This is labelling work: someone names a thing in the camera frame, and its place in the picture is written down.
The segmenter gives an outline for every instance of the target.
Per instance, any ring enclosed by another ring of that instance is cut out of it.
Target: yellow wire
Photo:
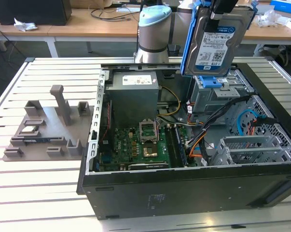
[[[180,110],[180,99],[178,98],[178,96],[176,96],[176,94],[169,88],[165,87],[165,86],[161,86],[161,88],[165,88],[167,89],[168,91],[170,91],[170,93],[172,93],[174,95],[174,97],[176,97],[176,99],[178,100],[178,107],[176,108],[175,111],[171,112],[171,113],[167,113],[167,114],[158,114],[157,116],[170,116],[170,115],[173,115],[175,114],[177,111]]]

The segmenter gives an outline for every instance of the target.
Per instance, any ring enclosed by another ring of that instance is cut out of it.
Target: blue cable
[[[254,112],[253,110],[244,110],[242,113],[239,114],[239,116],[237,117],[237,130],[238,130],[238,134],[239,135],[244,135],[242,129],[241,129],[241,117],[243,116],[243,114],[245,114],[246,112],[251,112],[256,118],[259,116],[259,114],[257,114],[256,112]]]

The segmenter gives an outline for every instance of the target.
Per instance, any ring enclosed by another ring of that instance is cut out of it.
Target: black box
[[[16,18],[24,23],[63,26],[70,15],[69,0],[0,0],[2,25],[11,25]]]

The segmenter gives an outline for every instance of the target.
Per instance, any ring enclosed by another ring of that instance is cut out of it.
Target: blue drive latch
[[[203,88],[221,88],[222,84],[219,83],[215,76],[199,76],[202,81]]]

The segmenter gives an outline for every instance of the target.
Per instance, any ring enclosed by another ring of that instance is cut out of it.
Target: aluminum profile table
[[[180,58],[170,61],[180,62]],[[247,62],[291,114],[291,77],[287,73],[264,58],[234,61]],[[75,192],[80,161],[1,160],[28,100],[55,106],[49,90],[51,85],[61,84],[70,105],[80,100],[93,105],[100,65],[132,62],[132,58],[37,58],[22,65],[0,97],[0,231],[229,232],[242,227],[245,232],[291,232],[291,196],[266,209],[98,221],[86,196]]]

